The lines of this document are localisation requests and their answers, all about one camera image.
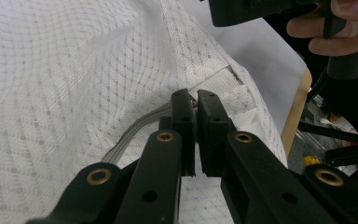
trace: screw hole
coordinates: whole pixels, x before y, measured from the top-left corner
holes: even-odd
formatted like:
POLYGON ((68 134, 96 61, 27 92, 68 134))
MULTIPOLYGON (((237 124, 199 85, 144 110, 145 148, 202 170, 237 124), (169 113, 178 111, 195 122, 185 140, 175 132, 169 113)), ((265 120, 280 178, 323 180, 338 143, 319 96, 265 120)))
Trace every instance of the screw hole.
POLYGON ((298 202, 296 195, 289 193, 289 192, 283 193, 282 197, 288 203, 297 203, 298 202))
POLYGON ((238 133, 235 135, 235 139, 237 139, 237 141, 239 142, 243 142, 243 143, 250 143, 253 141, 253 138, 251 135, 246 134, 246 133, 238 133))
POLYGON ((152 203, 157 199, 158 195, 155 191, 149 190, 142 195, 142 200, 146 203, 152 203))
POLYGON ((319 169, 315 172, 316 177, 327 185, 333 187, 340 187, 344 185, 344 180, 341 176, 337 175, 333 171, 319 169))
POLYGON ((330 174, 322 174, 322 177, 325 178, 328 181, 337 181, 336 177, 330 174))
POLYGON ((245 135, 245 134, 242 134, 240 136, 238 136, 240 138, 240 140, 243 140, 243 141, 249 141, 249 136, 245 135))
POLYGON ((157 139, 160 142, 171 142, 173 140, 173 134, 171 133, 160 133, 157 135, 157 139))
POLYGON ((112 173, 108 169, 96 169, 87 175, 87 182, 90 185, 101 185, 109 180, 112 173))

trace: mesh grid pattern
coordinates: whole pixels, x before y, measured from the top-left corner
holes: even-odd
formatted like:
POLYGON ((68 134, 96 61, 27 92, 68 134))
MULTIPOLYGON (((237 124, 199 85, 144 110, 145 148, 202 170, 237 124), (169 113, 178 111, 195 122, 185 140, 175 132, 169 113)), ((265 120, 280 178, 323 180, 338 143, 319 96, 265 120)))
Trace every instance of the mesh grid pattern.
MULTIPOLYGON (((0 224, 47 215, 74 175, 137 118, 228 66, 245 83, 241 99, 253 102, 242 112, 257 109, 266 144, 285 162, 252 78, 178 3, 0 1, 0 224)), ((152 127, 130 155, 139 156, 152 127)), ((206 191, 202 180, 189 182, 183 223, 224 223, 217 182, 206 191), (193 209, 200 197, 206 204, 193 209)))

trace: black cable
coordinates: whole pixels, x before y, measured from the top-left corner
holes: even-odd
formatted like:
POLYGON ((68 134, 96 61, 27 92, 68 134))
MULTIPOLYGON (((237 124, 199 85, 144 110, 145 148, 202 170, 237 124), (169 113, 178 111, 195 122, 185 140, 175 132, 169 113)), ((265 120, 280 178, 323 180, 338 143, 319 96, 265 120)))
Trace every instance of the black cable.
POLYGON ((298 123, 298 129, 306 133, 315 133, 326 137, 358 143, 358 134, 356 133, 342 132, 340 130, 316 126, 303 121, 298 123))
POLYGON ((321 90, 324 88, 324 86, 326 85, 326 83, 328 82, 329 79, 330 79, 330 77, 327 75, 327 67, 325 67, 324 71, 319 76, 319 78, 316 81, 315 85, 313 86, 313 88, 308 93, 307 102, 309 102, 310 100, 315 98, 315 96, 317 94, 319 94, 319 92, 321 92, 321 90))

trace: white cloth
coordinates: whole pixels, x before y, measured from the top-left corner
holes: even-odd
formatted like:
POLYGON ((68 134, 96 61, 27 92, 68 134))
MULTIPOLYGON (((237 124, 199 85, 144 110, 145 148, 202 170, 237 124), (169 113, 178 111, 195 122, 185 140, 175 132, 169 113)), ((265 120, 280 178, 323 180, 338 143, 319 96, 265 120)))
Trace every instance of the white cloth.
MULTIPOLYGON (((206 87, 221 91, 231 117, 251 113, 249 126, 286 164, 248 72, 177 2, 0 1, 0 224, 47 215, 137 118, 228 73, 239 80, 232 87, 206 87)), ((144 128, 120 164, 155 130, 144 128)), ((230 222, 218 185, 184 179, 182 223, 230 222)))
POLYGON ((262 18, 234 26, 215 27, 209 1, 179 2, 237 63, 249 71, 278 132, 282 133, 307 70, 304 61, 262 18))

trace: finger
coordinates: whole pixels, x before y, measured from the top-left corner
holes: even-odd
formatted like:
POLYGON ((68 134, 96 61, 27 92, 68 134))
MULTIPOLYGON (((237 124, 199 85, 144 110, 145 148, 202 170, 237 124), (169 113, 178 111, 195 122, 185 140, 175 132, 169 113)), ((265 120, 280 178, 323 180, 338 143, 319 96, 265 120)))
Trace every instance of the finger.
POLYGON ((324 33, 324 17, 293 18, 287 23, 286 32, 296 38, 321 37, 324 33))
POLYGON ((358 0, 332 0, 331 9, 342 19, 358 21, 358 0))
POLYGON ((343 56, 358 51, 358 36, 350 38, 313 38, 309 44, 310 52, 325 56, 343 56))
MULTIPOLYGON (((324 18, 297 17, 287 23, 287 34, 296 38, 322 37, 324 18)), ((347 21, 345 27, 335 37, 354 37, 358 35, 358 21, 347 21)))

